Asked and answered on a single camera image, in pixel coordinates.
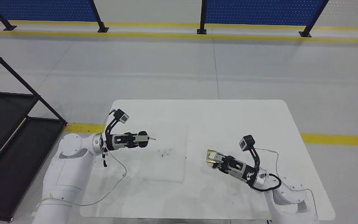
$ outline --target yellow object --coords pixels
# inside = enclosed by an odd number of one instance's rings
[[[215,150],[207,150],[207,152],[206,152],[206,162],[210,163],[210,164],[215,164],[216,162],[209,157],[212,152],[217,153],[217,151],[215,151]]]
[[[301,137],[304,143],[358,146],[358,136],[345,134],[301,133]]]

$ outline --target white table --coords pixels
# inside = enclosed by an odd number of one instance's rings
[[[112,133],[148,130],[152,120],[189,123],[187,159],[183,182],[144,180],[137,176],[145,148],[123,149],[113,154],[128,169],[128,176],[101,203],[81,207],[85,217],[270,219],[265,197],[245,183],[210,169],[206,150],[214,149],[253,165],[238,141],[251,134],[255,146],[279,152],[281,176],[290,176],[314,192],[320,220],[332,220],[335,212],[309,157],[290,111],[281,100],[117,100],[130,117]],[[258,151],[261,167],[275,173],[276,155]],[[109,166],[96,158],[83,203],[95,202],[107,193],[123,173],[111,157]],[[309,203],[313,206],[308,193]]]

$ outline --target black cable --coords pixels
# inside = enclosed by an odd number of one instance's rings
[[[257,190],[258,192],[267,192],[269,190],[275,190],[275,189],[281,187],[282,182],[281,182],[281,179],[278,176],[276,176],[275,174],[268,174],[268,175],[273,176],[274,178],[276,178],[279,181],[279,184],[277,184],[276,186],[273,186],[272,188],[267,188],[267,189],[259,189],[259,188],[255,188],[254,186],[250,186],[250,188],[252,188],[254,190]]]

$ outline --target blue barrier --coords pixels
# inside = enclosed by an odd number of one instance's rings
[[[313,27],[327,2],[328,0],[202,0],[198,34],[206,34],[204,24]],[[309,36],[309,31],[302,33]]]
[[[108,30],[93,0],[0,0],[0,16],[6,21],[97,21],[99,31]]]

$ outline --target tabletop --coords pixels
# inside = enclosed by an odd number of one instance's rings
[[[207,166],[213,149],[253,165],[238,142],[252,135],[255,147],[280,154],[278,172],[310,188],[320,220],[335,212],[309,157],[286,103],[282,100],[116,100],[112,109],[129,116],[112,134],[146,130],[157,141],[146,148],[112,154],[128,173],[114,191],[94,206],[81,207],[85,217],[267,220],[265,196],[245,183]],[[258,151],[261,167],[275,173],[276,155]],[[82,203],[105,195],[124,169],[109,156],[97,156]],[[307,194],[313,206],[312,196]]]

